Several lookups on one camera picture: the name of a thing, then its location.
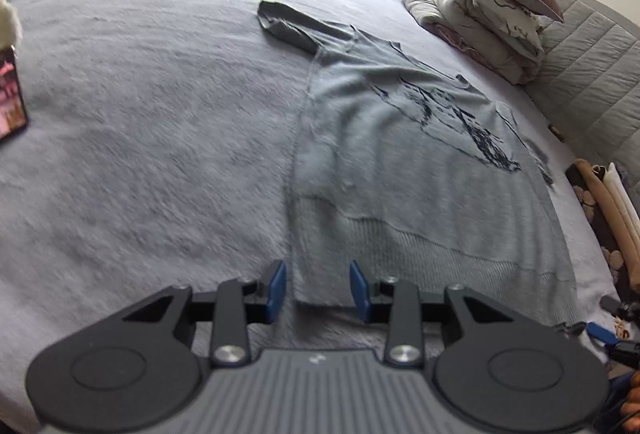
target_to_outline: headboard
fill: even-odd
[[[529,97],[591,163],[613,161],[640,208],[640,28],[595,0],[556,0],[541,17],[545,61]]]

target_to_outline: white fluffy object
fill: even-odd
[[[18,14],[7,1],[0,0],[0,50],[13,46],[22,38]]]

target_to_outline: finger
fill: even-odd
[[[625,403],[622,404],[622,407],[620,407],[620,414],[622,414],[622,416],[626,416],[632,412],[640,414],[640,403],[625,401]]]
[[[638,430],[640,430],[640,418],[638,416],[634,416],[633,418],[625,421],[622,426],[627,432],[638,432]]]
[[[640,387],[633,387],[626,395],[626,401],[640,403]]]

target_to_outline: gray sweatshirt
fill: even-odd
[[[543,323],[577,318],[560,223],[506,104],[350,25],[265,1],[258,18],[315,56],[287,196],[298,301],[353,305],[356,259]]]

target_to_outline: white logo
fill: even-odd
[[[309,362],[311,362],[312,364],[316,364],[316,366],[318,364],[322,364],[325,361],[326,361],[326,356],[324,356],[324,354],[322,353],[314,354],[313,356],[309,357]]]

